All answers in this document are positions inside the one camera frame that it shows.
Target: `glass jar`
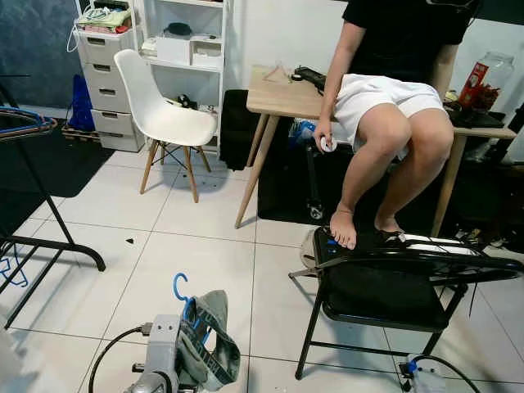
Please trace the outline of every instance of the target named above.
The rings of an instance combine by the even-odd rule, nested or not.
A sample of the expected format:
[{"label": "glass jar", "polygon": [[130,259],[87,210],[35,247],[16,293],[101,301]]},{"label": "glass jar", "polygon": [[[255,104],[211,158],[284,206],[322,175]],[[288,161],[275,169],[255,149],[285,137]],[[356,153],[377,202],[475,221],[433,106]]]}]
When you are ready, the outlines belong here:
[{"label": "glass jar", "polygon": [[487,112],[513,73],[514,56],[487,52],[473,67],[458,102],[463,109]]}]

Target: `man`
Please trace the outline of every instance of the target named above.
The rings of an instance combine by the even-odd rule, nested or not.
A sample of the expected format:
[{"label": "man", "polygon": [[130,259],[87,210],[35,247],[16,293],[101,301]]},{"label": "man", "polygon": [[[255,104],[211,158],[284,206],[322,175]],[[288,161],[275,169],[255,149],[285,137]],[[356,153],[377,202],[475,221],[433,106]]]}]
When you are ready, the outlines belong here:
[{"label": "man", "polygon": [[356,204],[395,156],[404,159],[377,211],[381,232],[401,231],[395,214],[442,170],[454,138],[442,99],[477,2],[349,0],[314,133],[319,149],[321,137],[331,146],[334,113],[355,150],[331,218],[342,246],[355,248]]}]

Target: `black t-shirt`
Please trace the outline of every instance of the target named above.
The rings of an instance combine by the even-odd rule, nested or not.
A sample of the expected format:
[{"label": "black t-shirt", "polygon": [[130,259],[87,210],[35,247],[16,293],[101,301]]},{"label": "black t-shirt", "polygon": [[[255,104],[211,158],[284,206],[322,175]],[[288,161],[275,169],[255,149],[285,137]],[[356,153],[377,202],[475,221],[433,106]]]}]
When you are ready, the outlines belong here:
[{"label": "black t-shirt", "polygon": [[444,45],[462,42],[476,7],[477,2],[458,9],[426,0],[349,0],[343,18],[366,29],[349,72],[429,83],[436,55]]}]

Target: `wooden table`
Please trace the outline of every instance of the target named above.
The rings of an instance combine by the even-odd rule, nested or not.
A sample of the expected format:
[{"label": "wooden table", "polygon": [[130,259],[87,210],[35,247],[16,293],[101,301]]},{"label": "wooden table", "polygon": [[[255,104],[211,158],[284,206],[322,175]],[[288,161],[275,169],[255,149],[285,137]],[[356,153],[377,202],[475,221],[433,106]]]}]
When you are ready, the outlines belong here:
[{"label": "wooden table", "polygon": [[[240,228],[280,116],[317,120],[320,115],[322,97],[313,84],[305,81],[290,83],[283,74],[280,78],[274,75],[270,80],[265,80],[264,77],[270,71],[270,68],[256,65],[251,72],[247,109],[260,113],[260,120],[247,160],[247,166],[253,166],[253,170],[246,185],[235,228]],[[511,129],[455,129],[455,139],[433,219],[432,236],[436,237],[440,232],[468,137],[514,139],[516,136]]]}]

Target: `white shorts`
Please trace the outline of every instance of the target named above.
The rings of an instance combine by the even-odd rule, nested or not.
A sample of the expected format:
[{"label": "white shorts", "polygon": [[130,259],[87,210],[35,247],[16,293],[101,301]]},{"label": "white shorts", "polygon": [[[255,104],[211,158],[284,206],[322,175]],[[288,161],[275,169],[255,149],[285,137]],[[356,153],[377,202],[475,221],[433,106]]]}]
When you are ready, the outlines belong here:
[{"label": "white shorts", "polygon": [[[402,82],[386,76],[346,74],[337,96],[335,118],[344,129],[347,142],[355,152],[364,144],[357,137],[360,119],[367,111],[380,104],[397,105],[408,118],[425,109],[445,111],[438,92],[428,84]],[[406,147],[399,151],[398,156],[402,159],[407,154]]]}]

